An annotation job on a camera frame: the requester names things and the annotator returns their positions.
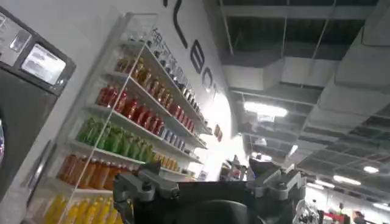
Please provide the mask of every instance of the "display screen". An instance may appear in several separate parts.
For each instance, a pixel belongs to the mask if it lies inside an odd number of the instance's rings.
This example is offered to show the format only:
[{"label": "display screen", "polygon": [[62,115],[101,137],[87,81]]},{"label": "display screen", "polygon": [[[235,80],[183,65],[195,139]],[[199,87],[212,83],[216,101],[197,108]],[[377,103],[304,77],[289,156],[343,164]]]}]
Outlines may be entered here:
[{"label": "display screen", "polygon": [[65,68],[66,63],[46,48],[35,44],[21,68],[30,74],[54,85]]}]

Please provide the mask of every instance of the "ceiling beam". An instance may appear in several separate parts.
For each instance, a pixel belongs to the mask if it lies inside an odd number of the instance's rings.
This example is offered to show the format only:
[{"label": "ceiling beam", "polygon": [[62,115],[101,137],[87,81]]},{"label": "ceiling beam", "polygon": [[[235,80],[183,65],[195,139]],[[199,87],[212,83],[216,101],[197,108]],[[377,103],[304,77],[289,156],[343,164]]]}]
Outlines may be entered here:
[{"label": "ceiling beam", "polygon": [[275,100],[281,100],[292,103],[300,103],[304,105],[315,105],[317,104],[317,99],[321,95],[321,90],[319,89],[306,89],[299,88],[294,86],[283,86],[276,85],[272,88],[269,88],[265,91],[258,91],[245,88],[230,87],[230,91],[234,93],[240,93],[250,96],[260,96]]},{"label": "ceiling beam", "polygon": [[223,6],[225,16],[289,19],[356,19],[365,20],[373,11],[372,6]]}]

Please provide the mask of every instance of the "machine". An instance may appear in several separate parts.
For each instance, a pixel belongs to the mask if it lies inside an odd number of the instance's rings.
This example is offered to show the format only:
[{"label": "machine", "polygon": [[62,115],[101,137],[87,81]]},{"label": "machine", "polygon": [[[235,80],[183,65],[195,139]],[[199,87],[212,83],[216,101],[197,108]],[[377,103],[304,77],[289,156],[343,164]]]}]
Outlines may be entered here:
[{"label": "machine", "polygon": [[176,183],[158,176],[159,163],[114,180],[114,208],[125,224],[290,224],[299,216],[306,178],[256,163],[252,181]]}]

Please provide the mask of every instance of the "ceiling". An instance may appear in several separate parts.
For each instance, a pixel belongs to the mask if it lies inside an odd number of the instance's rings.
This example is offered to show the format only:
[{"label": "ceiling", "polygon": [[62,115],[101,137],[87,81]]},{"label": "ceiling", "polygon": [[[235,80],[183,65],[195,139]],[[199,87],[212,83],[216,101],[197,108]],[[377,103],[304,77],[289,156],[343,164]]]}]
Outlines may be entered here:
[{"label": "ceiling", "polygon": [[[380,74],[385,63],[368,62],[371,52],[359,48],[362,27],[384,8],[377,4],[223,0],[216,5],[229,36],[219,34],[226,43],[220,58],[246,149],[282,166],[295,164],[311,180],[333,182],[336,191],[389,202],[390,95],[379,87],[388,87],[390,80]],[[366,58],[356,60],[357,51]],[[244,102],[282,107],[288,115],[260,122],[257,114],[244,110]],[[293,145],[299,148],[289,155]],[[380,171],[369,174],[365,166]],[[361,185],[334,182],[333,175]]]}]

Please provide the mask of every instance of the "ceiling light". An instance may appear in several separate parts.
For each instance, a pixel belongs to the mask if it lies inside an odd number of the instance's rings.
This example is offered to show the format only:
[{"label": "ceiling light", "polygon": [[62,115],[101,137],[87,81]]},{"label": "ceiling light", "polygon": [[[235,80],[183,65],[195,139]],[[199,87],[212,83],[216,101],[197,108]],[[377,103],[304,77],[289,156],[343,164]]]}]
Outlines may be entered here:
[{"label": "ceiling light", "polygon": [[334,184],[331,184],[331,183],[328,183],[328,182],[324,182],[322,180],[316,180],[316,184],[320,184],[320,185],[323,185],[323,186],[329,187],[329,188],[335,188]]},{"label": "ceiling light", "polygon": [[318,184],[307,183],[307,186],[310,186],[310,187],[313,187],[313,188],[317,188],[317,189],[320,189],[320,190],[324,190],[324,187],[321,186],[321,185],[318,185]]},{"label": "ceiling light", "polygon": [[271,161],[272,157],[267,156],[267,155],[261,155],[261,160],[263,160],[263,161]]},{"label": "ceiling light", "polygon": [[335,179],[335,181],[337,181],[337,182],[345,182],[345,183],[349,183],[349,184],[353,184],[353,185],[361,185],[361,183],[357,180],[353,180],[353,179],[338,176],[338,175],[334,175],[333,179]]},{"label": "ceiling light", "polygon": [[268,116],[284,117],[287,115],[287,110],[283,108],[269,106],[262,103],[245,102],[244,108],[247,111]]},{"label": "ceiling light", "polygon": [[294,152],[298,149],[298,145],[293,145],[293,147],[291,148],[290,152],[288,153],[287,157],[291,156],[292,154],[294,154]]},{"label": "ceiling light", "polygon": [[364,171],[366,171],[367,173],[377,173],[379,170],[372,166],[366,166],[364,167]]},{"label": "ceiling light", "polygon": [[372,205],[374,207],[377,207],[377,208],[380,208],[380,209],[383,209],[383,210],[386,210],[386,211],[390,212],[390,207],[389,206],[386,206],[386,205],[383,205],[383,204],[379,204],[379,203],[374,203]]}]

